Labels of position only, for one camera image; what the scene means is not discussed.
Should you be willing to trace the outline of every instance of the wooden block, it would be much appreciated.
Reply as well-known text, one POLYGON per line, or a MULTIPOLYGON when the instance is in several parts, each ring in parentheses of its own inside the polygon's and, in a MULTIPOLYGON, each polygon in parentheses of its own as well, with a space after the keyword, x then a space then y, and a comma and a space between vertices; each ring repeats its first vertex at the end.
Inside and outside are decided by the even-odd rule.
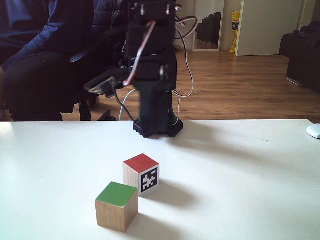
POLYGON ((159 185, 160 165, 141 154, 123 162, 123 183, 138 188, 141 196, 159 185))
POLYGON ((138 213, 138 189, 111 182, 95 200, 100 227, 125 233, 138 213))

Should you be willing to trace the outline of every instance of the black sofa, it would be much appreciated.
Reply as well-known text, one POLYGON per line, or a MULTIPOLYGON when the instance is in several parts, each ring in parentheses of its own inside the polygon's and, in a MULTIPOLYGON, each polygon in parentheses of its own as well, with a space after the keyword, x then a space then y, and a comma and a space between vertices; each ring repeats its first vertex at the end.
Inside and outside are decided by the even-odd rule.
POLYGON ((200 41, 219 45, 221 12, 211 14, 199 23, 195 31, 200 41))
POLYGON ((320 21, 284 35, 280 54, 290 58, 287 80, 320 93, 320 21))

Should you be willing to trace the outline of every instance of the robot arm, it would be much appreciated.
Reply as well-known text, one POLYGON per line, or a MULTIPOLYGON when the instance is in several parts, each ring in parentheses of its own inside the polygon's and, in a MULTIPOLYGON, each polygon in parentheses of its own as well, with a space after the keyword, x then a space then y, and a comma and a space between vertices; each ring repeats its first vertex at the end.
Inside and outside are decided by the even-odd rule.
POLYGON ((182 129, 172 109, 177 88, 176 3, 174 0, 139 1, 129 5, 126 36, 127 66, 112 69, 85 85, 90 93, 117 96, 117 89, 133 85, 140 93, 140 115, 133 128, 143 137, 182 129))

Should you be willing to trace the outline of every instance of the green-topped wooden block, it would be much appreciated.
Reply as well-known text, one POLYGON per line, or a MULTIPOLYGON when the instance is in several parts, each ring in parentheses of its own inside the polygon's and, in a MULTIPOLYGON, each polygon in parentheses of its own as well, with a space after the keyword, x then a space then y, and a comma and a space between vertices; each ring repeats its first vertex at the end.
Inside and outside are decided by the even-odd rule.
POLYGON ((100 227, 126 232, 138 213, 138 189, 111 182, 95 200, 100 227))

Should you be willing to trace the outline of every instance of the wire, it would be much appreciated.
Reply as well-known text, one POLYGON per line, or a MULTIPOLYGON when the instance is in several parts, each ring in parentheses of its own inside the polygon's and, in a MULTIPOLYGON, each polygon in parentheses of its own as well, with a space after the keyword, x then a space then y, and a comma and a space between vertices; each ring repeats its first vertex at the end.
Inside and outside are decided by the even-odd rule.
MULTIPOLYGON (((125 99, 123 100, 123 106, 125 106, 126 105, 126 101, 127 101, 127 99, 129 98, 129 96, 131 95, 131 94, 133 94, 134 92, 136 92, 137 90, 136 89, 133 89, 131 92, 129 92, 128 93, 128 95, 125 97, 125 99)), ((123 113, 123 110, 124 110, 124 107, 121 107, 121 110, 120 110, 120 115, 119 115, 119 121, 121 121, 121 118, 122 118, 122 113, 123 113)))
POLYGON ((175 4, 175 10, 180 10, 180 9, 182 9, 182 8, 183 8, 182 5, 180 5, 180 4, 178 4, 178 3, 175 4))
MULTIPOLYGON (((178 28, 176 30, 178 31, 179 35, 182 37, 181 31, 178 28)), ((172 90, 172 91, 169 91, 169 92, 172 92, 172 93, 174 93, 175 95, 177 95, 178 97, 181 97, 181 98, 188 98, 194 93, 195 81, 194 81, 194 76, 192 75, 192 72, 191 72, 191 69, 190 69, 190 66, 189 66, 189 62, 188 62, 188 50, 187 50, 187 45, 186 45, 185 39, 181 38, 181 40, 182 40, 182 43, 183 43, 183 46, 184 46, 185 63, 186 63, 186 66, 188 68, 188 71, 189 71, 189 74, 190 74, 190 77, 191 77, 191 81, 192 81, 192 89, 191 89, 191 92, 188 95, 185 95, 185 96, 180 95, 179 92, 176 91, 176 90, 172 90)))
POLYGON ((156 21, 149 21, 148 23, 147 23, 147 27, 148 26, 150 26, 150 28, 149 28, 149 30, 148 30, 148 32, 146 33, 146 35, 145 35, 145 37, 144 37, 144 40, 143 40, 143 42, 142 42, 142 45, 141 45, 141 47, 139 48, 139 51, 138 51, 138 53, 137 53, 137 55, 136 55, 136 58, 135 58, 135 61, 134 61, 134 65, 133 65, 133 69, 132 69, 132 71, 131 71, 131 74, 130 74, 130 76, 128 77, 128 79, 127 80, 125 80, 124 82, 123 82, 123 85, 126 87, 126 86, 129 86, 131 83, 132 83, 132 81, 134 80, 134 78, 135 78, 135 76, 136 76, 136 74, 137 74, 137 69, 138 69, 138 65, 139 65, 139 61, 140 61, 140 58, 141 58, 141 55, 142 55, 142 53, 143 53, 143 51, 144 51, 144 49, 145 49, 145 47, 146 47, 146 45, 147 45, 147 42, 148 42, 148 40, 149 40, 149 38, 150 38, 150 36, 151 36, 151 33, 153 32, 153 30, 154 30, 154 28, 155 28, 155 25, 156 25, 156 21))
POLYGON ((188 17, 181 18, 181 19, 178 19, 175 21, 176 24, 182 24, 182 23, 185 23, 185 22, 191 21, 191 20, 195 20, 195 23, 194 23, 193 27, 191 28, 191 30, 184 36, 182 36, 182 34, 181 34, 180 37, 176 37, 175 38, 176 40, 184 39, 184 38, 190 36, 196 30, 199 21, 198 21, 198 18, 196 18, 195 16, 188 16, 188 17))
POLYGON ((179 114, 180 114, 180 96, 178 96, 179 97, 179 103, 178 103, 178 116, 177 116, 177 118, 176 118, 176 122, 174 123, 174 124, 172 124, 172 125, 170 125, 169 124, 169 126, 174 126, 174 125, 176 125, 178 122, 179 122, 179 114))
POLYGON ((117 94, 117 91, 114 91, 115 92, 115 99, 116 101, 118 102, 118 104, 120 104, 122 106, 122 108, 124 108, 124 110, 126 111, 126 113, 129 115, 130 119, 132 121, 135 121, 134 118, 131 116, 130 112, 128 111, 128 109, 126 108, 125 105, 123 105, 120 100, 119 100, 119 97, 118 97, 118 94, 117 94))

